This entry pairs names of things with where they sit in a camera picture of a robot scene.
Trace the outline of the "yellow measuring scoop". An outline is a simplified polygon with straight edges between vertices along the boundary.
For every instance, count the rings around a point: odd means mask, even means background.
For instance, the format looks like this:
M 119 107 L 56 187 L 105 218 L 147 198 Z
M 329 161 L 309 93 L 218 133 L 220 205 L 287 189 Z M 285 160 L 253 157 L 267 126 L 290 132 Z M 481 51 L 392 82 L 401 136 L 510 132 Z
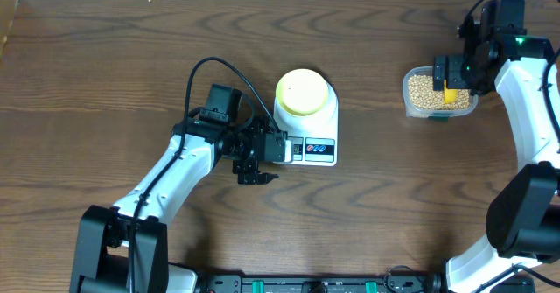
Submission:
M 458 99 L 458 90 L 447 87 L 447 80 L 444 80 L 444 104 L 453 104 Z

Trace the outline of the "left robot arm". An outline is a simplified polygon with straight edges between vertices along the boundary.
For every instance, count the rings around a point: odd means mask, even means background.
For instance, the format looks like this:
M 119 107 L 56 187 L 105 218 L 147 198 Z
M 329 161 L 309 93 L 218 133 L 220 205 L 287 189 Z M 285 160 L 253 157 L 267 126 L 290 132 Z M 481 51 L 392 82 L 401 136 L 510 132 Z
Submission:
M 164 155 L 110 208 L 90 206 L 80 220 L 72 292 L 194 292 L 196 272 L 170 263 L 168 227 L 198 182 L 221 158 L 242 185 L 275 175 L 261 162 L 291 160 L 292 143 L 266 115 L 240 126 L 231 112 L 195 108 L 176 124 Z

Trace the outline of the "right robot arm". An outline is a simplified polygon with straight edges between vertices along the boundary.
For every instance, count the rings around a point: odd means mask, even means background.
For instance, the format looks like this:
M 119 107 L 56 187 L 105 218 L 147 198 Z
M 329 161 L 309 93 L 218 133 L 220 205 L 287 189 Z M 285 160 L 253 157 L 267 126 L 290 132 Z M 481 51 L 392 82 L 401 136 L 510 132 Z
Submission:
M 429 292 L 489 292 L 559 259 L 558 53 L 545 38 L 513 33 L 465 39 L 460 79 L 502 99 L 518 173 L 490 204 L 486 232 L 426 282 Z

